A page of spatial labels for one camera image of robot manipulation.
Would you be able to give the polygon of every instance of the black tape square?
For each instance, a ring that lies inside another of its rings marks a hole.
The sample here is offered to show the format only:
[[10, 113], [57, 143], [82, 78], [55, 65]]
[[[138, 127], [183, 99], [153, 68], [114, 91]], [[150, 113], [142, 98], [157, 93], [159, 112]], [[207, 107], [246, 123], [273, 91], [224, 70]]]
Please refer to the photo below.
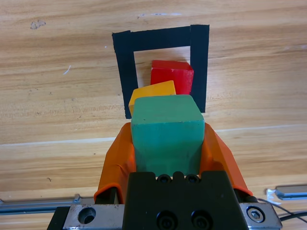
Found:
[[125, 115], [131, 118], [129, 101], [138, 88], [134, 51], [190, 46], [190, 63], [194, 69], [190, 95], [202, 113], [206, 107], [209, 26], [191, 25], [178, 28], [124, 31], [112, 34], [123, 92]]

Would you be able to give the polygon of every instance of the screw hole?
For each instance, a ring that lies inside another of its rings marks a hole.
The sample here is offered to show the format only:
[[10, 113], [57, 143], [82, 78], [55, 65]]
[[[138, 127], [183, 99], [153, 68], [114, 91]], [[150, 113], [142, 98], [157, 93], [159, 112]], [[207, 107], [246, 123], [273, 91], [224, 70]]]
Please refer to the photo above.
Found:
[[96, 217], [96, 211], [92, 207], [86, 207], [79, 212], [78, 221], [81, 224], [91, 223]]
[[212, 219], [205, 211], [194, 211], [192, 213], [192, 224], [195, 229], [210, 230], [212, 227]]
[[169, 175], [162, 174], [158, 177], [157, 181], [166, 184], [166, 183], [171, 183], [172, 179]]
[[194, 174], [189, 174], [186, 176], [186, 180], [189, 181], [191, 184], [198, 183], [200, 181], [199, 177]]
[[157, 225], [160, 230], [175, 230], [177, 224], [176, 216], [170, 211], [160, 212], [157, 216]]

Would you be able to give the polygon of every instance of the green block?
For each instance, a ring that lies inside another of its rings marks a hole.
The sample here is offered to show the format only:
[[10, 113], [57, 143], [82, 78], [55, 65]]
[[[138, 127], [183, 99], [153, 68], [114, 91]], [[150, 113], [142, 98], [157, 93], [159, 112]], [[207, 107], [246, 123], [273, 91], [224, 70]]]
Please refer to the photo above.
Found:
[[137, 171], [199, 174], [204, 127], [190, 95], [136, 99], [131, 133]]

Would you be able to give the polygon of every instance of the red block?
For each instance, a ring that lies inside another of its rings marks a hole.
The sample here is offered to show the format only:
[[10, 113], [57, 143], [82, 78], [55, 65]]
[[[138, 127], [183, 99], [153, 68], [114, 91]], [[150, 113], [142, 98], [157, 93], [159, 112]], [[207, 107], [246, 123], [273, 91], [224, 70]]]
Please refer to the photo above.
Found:
[[174, 81], [176, 94], [190, 94], [194, 70], [187, 62], [153, 60], [150, 84]]

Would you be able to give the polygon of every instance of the metal bracket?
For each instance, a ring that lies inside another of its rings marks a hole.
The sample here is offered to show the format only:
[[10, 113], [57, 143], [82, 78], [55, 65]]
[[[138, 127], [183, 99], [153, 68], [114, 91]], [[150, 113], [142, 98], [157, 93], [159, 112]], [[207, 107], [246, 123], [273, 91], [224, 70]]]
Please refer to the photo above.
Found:
[[[64, 230], [120, 230], [125, 205], [72, 205]], [[240, 203], [249, 230], [280, 230], [283, 226], [272, 205]]]
[[280, 230], [283, 227], [271, 204], [240, 203], [240, 208], [250, 230]]

